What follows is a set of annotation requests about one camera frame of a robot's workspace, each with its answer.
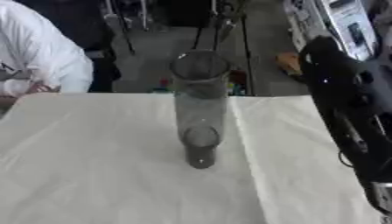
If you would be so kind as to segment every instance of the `white shirt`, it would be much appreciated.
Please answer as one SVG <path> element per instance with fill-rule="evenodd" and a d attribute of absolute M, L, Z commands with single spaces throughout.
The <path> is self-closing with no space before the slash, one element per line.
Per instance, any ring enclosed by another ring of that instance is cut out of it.
<path fill-rule="evenodd" d="M 87 92 L 93 67 L 81 48 L 36 11 L 0 0 L 0 70 L 26 80 L 0 81 L 0 95 L 23 95 L 34 81 L 61 93 Z"/>

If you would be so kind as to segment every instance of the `white table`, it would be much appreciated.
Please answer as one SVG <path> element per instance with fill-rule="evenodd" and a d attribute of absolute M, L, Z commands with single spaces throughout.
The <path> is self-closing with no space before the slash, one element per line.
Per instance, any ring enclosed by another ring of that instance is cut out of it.
<path fill-rule="evenodd" d="M 0 223 L 378 223 L 309 97 L 231 98 L 219 160 L 203 171 L 184 160 L 172 102 L 20 100 L 0 121 Z"/>

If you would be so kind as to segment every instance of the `clear glass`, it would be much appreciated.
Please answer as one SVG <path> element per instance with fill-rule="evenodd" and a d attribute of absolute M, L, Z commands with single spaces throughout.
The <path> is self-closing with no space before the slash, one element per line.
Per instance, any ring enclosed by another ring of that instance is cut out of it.
<path fill-rule="evenodd" d="M 186 159 L 195 168 L 208 168 L 223 138 L 230 65 L 216 52 L 192 51 L 175 59 L 171 70 L 178 137 Z"/>

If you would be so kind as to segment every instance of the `floor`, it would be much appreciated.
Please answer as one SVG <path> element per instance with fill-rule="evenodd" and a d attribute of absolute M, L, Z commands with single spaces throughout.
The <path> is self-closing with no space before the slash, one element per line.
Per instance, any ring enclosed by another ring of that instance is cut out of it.
<path fill-rule="evenodd" d="M 305 85 L 296 83 L 277 69 L 277 53 L 293 51 L 288 23 L 281 0 L 253 0 L 247 9 L 248 40 L 252 51 L 255 95 L 305 95 Z M 118 30 L 116 23 L 111 23 Z M 168 32 L 133 29 L 129 34 L 136 55 L 130 55 L 121 35 L 115 40 L 117 64 L 122 78 L 115 84 L 120 93 L 145 93 L 158 87 L 161 78 L 171 77 L 169 64 L 193 44 L 196 28 L 171 27 Z M 211 48 L 213 30 L 206 29 L 199 48 Z M 246 69 L 242 28 L 237 26 L 220 44 L 219 53 L 236 66 Z"/>

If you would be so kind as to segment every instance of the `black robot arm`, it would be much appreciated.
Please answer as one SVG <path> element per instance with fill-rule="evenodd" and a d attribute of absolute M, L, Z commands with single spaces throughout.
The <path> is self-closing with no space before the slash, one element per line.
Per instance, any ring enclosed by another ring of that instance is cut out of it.
<path fill-rule="evenodd" d="M 366 62 L 351 59 L 332 38 L 325 37 L 310 42 L 299 60 L 318 112 L 339 147 L 339 155 L 349 160 L 370 204 L 390 216 L 390 69 L 376 59 Z"/>

